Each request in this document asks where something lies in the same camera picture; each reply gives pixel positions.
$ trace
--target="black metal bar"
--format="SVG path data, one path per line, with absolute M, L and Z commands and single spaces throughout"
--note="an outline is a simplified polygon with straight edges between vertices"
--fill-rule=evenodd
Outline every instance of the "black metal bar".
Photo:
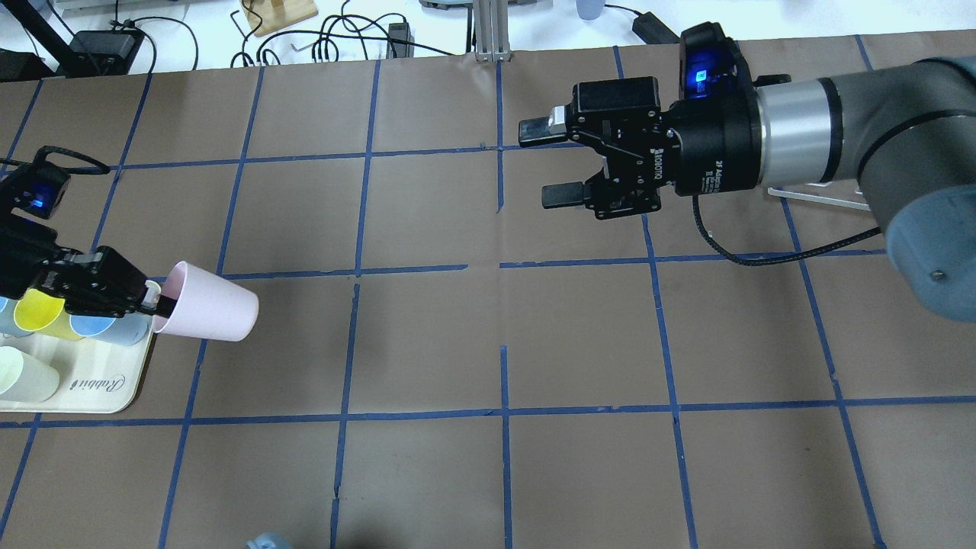
M 0 0 L 0 2 L 34 38 L 37 38 L 44 49 L 58 60 L 58 63 L 61 64 L 61 71 L 69 78 L 97 76 L 99 74 L 99 69 L 93 66 L 90 61 L 79 58 L 78 53 L 58 36 L 29 2 L 24 0 Z

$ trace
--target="pink cup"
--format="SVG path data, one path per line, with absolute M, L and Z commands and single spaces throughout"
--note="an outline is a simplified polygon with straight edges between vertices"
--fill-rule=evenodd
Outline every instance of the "pink cup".
M 170 271 L 162 295 L 177 300 L 177 305 L 169 318 L 152 318 L 156 333 L 240 341 L 258 320 L 254 292 L 186 261 Z

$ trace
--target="silver cylinder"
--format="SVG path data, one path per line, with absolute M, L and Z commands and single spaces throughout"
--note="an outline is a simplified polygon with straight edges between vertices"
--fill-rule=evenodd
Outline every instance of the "silver cylinder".
M 816 80 L 758 88 L 762 124 L 759 182 L 817 183 L 831 156 L 831 109 Z

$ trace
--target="wooden block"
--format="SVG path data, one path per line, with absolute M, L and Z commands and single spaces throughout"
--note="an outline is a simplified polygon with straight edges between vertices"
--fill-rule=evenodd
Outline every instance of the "wooden block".
M 247 6 L 262 17 L 262 20 L 259 20 L 254 14 L 243 10 L 252 30 L 257 29 L 255 32 L 257 36 L 266 36 L 318 15 L 314 0 L 254 0 L 253 4 L 252 0 L 241 1 L 242 8 Z

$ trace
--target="yellow cup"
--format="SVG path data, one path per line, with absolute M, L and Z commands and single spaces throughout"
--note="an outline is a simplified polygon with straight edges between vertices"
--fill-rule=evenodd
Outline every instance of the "yellow cup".
M 70 315 L 64 310 L 64 300 L 35 290 L 27 290 L 14 308 L 14 323 L 28 332 L 42 333 L 77 341 L 81 336 L 71 329 Z

